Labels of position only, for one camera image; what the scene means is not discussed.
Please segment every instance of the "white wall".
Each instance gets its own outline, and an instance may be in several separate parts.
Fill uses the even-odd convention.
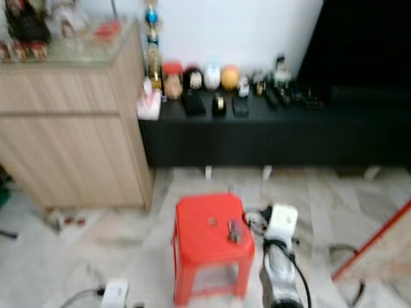
[[[243,71],[273,66],[285,53],[297,74],[321,0],[158,0],[163,57],[183,64],[217,61]],[[111,14],[110,0],[82,0],[90,15]],[[119,14],[143,19],[144,0],[116,0]]]

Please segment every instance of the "tile floor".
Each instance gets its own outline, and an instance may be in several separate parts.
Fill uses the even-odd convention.
[[[103,284],[110,277],[130,283],[128,306],[173,307],[173,258],[170,246],[174,207],[187,194],[232,191],[246,208],[269,202],[287,203],[299,211],[296,259],[311,288],[313,307],[347,307],[355,286],[331,283],[328,245],[360,246],[411,197],[411,176],[402,169],[384,169],[372,182],[361,177],[339,178],[332,170],[274,171],[261,181],[259,169],[213,170],[205,180],[199,169],[159,170],[152,210],[81,210],[84,227],[65,227],[60,233],[44,223],[36,204],[14,191],[0,209],[2,228],[19,238],[0,239],[0,308],[57,308],[73,293]],[[259,271],[261,245],[244,300],[213,296],[190,302],[189,307],[263,307]],[[196,286],[224,283],[228,271],[212,269],[199,275]],[[305,298],[301,284],[301,296]],[[359,308],[411,307],[411,280],[368,282]],[[71,307],[99,307],[85,298]]]

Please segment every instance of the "cabinet drawer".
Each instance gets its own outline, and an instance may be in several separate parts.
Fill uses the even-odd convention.
[[[0,113],[116,112],[110,69],[3,68]]]
[[[43,207],[143,205],[117,116],[0,117],[4,167]]]

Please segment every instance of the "black tv cabinet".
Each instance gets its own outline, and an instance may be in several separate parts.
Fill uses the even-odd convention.
[[[180,101],[163,103],[158,121],[139,120],[148,164],[171,166],[411,166],[411,108],[292,105],[271,109],[249,96],[249,116],[187,117]]]

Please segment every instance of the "stool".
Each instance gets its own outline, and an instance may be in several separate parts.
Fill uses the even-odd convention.
[[[216,293],[244,297],[254,256],[250,230],[242,223],[243,205],[233,194],[190,196],[176,206],[171,240],[174,250],[174,302],[186,305],[190,298]],[[229,240],[229,221],[241,221],[241,241]],[[197,271],[206,266],[238,265],[237,284],[193,291]]]

